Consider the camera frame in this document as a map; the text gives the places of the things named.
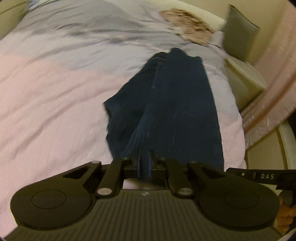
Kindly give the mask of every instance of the trousers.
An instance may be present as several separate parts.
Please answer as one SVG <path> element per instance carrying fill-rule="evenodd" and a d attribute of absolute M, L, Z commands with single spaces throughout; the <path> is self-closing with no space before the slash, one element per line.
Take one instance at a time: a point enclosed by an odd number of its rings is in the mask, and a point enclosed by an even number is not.
<path fill-rule="evenodd" d="M 157 53 L 104 105 L 112 156 L 139 151 L 142 179 L 149 178 L 149 150 L 223 171 L 216 106 L 200 57 L 177 48 Z"/>

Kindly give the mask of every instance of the human hand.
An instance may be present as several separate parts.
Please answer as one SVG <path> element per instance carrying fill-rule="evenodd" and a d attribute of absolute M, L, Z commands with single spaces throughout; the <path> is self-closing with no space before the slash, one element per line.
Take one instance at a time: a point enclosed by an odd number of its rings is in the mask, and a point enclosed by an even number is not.
<path fill-rule="evenodd" d="M 290 229 L 290 225 L 296 217 L 296 205 L 293 207 L 288 207 L 285 205 L 282 197 L 279 196 L 280 208 L 273 227 L 282 235 Z"/>

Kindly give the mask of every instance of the bed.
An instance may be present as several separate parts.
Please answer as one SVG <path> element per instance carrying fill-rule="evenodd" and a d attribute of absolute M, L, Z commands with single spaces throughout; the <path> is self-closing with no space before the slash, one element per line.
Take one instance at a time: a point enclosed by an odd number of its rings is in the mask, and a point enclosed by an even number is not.
<path fill-rule="evenodd" d="M 31 7 L 0 41 L 0 236 L 17 225 L 13 194 L 92 160 L 108 164 L 102 105 L 153 54 L 200 56 L 218 114 L 224 169 L 245 168 L 242 120 L 224 71 L 220 31 L 207 46 L 182 40 L 158 11 L 189 10 L 220 30 L 224 20 L 180 1 L 51 0 Z M 144 188 L 127 180 L 124 188 Z"/>

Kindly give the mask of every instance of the finger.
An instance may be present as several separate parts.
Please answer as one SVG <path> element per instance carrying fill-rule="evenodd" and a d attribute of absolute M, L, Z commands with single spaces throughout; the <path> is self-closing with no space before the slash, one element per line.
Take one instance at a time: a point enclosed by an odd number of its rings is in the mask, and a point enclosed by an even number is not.
<path fill-rule="evenodd" d="M 282 205 L 279 207 L 278 217 L 289 217 L 290 208 L 287 205 Z"/>
<path fill-rule="evenodd" d="M 284 205 L 284 199 L 281 196 L 278 196 L 278 197 L 279 197 L 279 205 L 280 206 Z"/>
<path fill-rule="evenodd" d="M 277 217 L 279 226 L 287 226 L 293 223 L 293 217 Z"/>
<path fill-rule="evenodd" d="M 288 232 L 289 228 L 290 228 L 289 226 L 278 226 L 278 227 L 276 228 L 276 230 L 277 230 L 281 235 L 285 235 L 286 232 Z"/>

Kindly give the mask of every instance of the crumpled clothing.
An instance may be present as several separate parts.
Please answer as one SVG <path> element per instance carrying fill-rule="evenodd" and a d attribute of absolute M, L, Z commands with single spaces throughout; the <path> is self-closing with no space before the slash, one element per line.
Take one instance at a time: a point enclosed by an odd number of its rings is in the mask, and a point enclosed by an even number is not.
<path fill-rule="evenodd" d="M 169 29 L 179 34 L 183 39 L 202 46 L 209 44 L 214 29 L 200 17 L 186 10 L 176 8 L 160 11 L 159 13 L 163 19 L 170 22 L 171 26 Z"/>

